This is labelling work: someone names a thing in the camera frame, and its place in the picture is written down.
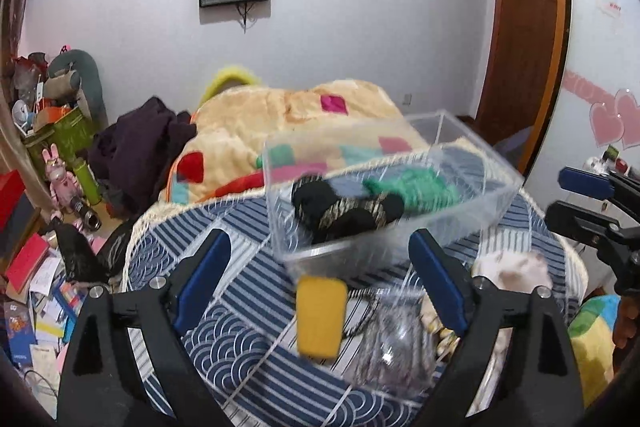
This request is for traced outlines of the white drawstring cloth pouch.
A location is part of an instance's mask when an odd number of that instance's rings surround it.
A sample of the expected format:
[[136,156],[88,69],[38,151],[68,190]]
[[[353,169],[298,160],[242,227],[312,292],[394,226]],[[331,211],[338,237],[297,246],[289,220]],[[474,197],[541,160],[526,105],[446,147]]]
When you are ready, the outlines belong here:
[[477,257],[473,277],[486,277],[502,291],[530,294],[536,287],[553,288],[546,259],[537,251],[495,251]]

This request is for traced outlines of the silver glitter bow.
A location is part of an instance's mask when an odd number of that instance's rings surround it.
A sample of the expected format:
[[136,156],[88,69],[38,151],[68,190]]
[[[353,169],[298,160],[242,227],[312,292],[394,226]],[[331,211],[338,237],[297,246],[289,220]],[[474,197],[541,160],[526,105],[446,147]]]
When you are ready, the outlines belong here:
[[366,304],[363,317],[343,332],[360,341],[347,366],[349,384],[411,398],[427,391],[436,369],[435,341],[422,323],[423,291],[368,288],[352,297]]

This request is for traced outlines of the green knitted cloth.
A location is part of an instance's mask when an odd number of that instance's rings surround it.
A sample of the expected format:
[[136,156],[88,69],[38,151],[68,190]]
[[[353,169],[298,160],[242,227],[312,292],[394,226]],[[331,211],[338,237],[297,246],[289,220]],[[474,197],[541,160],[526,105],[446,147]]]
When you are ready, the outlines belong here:
[[392,179],[364,179],[362,185],[371,195],[395,194],[405,205],[405,212],[428,213],[459,204],[461,196],[433,168],[408,168]]

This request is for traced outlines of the yellow sponge block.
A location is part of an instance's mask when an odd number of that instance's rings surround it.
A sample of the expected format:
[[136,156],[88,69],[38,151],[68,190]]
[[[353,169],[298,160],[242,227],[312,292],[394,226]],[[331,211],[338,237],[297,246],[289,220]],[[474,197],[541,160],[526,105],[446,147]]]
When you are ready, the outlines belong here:
[[313,360],[333,361],[342,343],[348,300],[339,279],[304,275],[296,287],[297,351]]

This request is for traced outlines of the clear plastic storage box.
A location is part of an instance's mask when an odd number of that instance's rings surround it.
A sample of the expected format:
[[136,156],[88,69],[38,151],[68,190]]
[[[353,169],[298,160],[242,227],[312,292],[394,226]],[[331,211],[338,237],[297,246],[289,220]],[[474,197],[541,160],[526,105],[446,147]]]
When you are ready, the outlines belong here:
[[273,252],[294,280],[395,268],[417,229],[442,246],[464,239],[495,225],[523,184],[444,110],[279,132],[262,173]]

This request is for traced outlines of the black pouch with chain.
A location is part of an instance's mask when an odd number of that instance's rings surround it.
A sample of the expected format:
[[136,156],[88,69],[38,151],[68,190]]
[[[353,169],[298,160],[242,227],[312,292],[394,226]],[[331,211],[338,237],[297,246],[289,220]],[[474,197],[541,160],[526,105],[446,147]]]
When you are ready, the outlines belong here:
[[405,203],[398,194],[341,196],[316,174],[301,176],[294,182],[291,202],[295,218],[310,235],[312,245],[378,231],[405,212]]

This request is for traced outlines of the floral yellow scrunchie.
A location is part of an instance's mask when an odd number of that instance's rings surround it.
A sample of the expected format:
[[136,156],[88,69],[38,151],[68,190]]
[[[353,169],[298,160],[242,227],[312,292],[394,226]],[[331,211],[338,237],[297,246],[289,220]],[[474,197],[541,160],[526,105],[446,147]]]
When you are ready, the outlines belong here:
[[436,355],[441,359],[449,359],[458,347],[459,337],[440,321],[432,300],[427,294],[424,294],[421,299],[420,317],[424,329],[435,340]]

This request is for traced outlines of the brown wooden door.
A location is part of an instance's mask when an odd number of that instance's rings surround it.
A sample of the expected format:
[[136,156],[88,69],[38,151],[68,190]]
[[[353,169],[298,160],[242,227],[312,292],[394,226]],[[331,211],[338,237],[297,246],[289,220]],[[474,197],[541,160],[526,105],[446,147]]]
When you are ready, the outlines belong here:
[[495,0],[476,130],[489,144],[527,133],[515,167],[527,176],[559,93],[570,0]]

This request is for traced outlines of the pink rabbit figurine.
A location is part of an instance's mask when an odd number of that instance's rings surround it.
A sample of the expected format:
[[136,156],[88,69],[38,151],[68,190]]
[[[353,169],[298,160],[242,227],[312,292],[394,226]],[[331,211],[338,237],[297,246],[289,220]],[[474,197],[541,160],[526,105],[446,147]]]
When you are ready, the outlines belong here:
[[72,211],[72,200],[84,196],[80,183],[66,168],[66,162],[58,153],[55,143],[42,150],[42,158],[54,207],[57,210]]

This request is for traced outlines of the red flat box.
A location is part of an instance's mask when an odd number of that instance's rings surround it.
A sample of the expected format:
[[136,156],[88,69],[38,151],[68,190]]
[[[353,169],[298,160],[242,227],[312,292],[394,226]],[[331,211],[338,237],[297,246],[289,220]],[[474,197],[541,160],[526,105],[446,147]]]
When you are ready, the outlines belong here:
[[13,210],[25,191],[25,185],[18,170],[2,174],[0,178],[0,230],[12,216]]

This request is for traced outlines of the dark purple clothing pile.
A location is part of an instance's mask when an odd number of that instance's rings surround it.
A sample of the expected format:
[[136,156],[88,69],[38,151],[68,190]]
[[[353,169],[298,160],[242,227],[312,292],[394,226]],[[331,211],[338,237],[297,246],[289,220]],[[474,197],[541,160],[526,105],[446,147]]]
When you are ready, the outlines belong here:
[[176,113],[152,96],[93,137],[88,165],[118,217],[139,216],[157,200],[195,135],[189,113]]

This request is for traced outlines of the green cardboard box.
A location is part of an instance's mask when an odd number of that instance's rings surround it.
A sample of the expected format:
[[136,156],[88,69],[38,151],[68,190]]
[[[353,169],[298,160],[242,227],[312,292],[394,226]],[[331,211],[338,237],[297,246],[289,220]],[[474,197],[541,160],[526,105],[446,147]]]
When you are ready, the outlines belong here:
[[32,133],[23,140],[32,165],[39,178],[44,181],[44,160],[42,150],[55,144],[67,166],[73,164],[77,153],[88,148],[93,139],[96,126],[82,115],[79,108],[74,108],[54,124],[47,124],[36,133]]

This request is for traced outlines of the beige plush blanket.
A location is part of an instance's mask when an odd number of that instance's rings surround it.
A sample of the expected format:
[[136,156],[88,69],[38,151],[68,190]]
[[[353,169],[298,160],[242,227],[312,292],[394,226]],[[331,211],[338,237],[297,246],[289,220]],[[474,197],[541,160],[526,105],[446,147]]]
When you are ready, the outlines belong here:
[[428,147],[387,93],[362,80],[300,91],[234,87],[202,104],[191,121],[196,135],[169,170],[163,202],[204,202],[262,169],[265,153],[279,167],[323,164],[337,170]]

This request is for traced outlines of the grey green plush toy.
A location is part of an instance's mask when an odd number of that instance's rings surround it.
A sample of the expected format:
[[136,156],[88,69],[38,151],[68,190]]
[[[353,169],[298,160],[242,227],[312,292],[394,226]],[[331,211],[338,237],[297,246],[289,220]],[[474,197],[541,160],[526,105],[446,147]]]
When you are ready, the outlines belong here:
[[86,51],[71,49],[52,60],[43,96],[77,106],[98,130],[108,124],[98,65]]

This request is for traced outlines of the pink heart wall decals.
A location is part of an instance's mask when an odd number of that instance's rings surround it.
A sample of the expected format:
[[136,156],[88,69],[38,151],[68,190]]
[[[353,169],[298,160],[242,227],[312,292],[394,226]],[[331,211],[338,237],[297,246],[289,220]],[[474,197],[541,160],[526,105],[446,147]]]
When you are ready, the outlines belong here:
[[629,89],[612,94],[576,72],[564,74],[563,88],[589,104],[589,122],[597,146],[620,142],[627,150],[639,145],[639,99]]

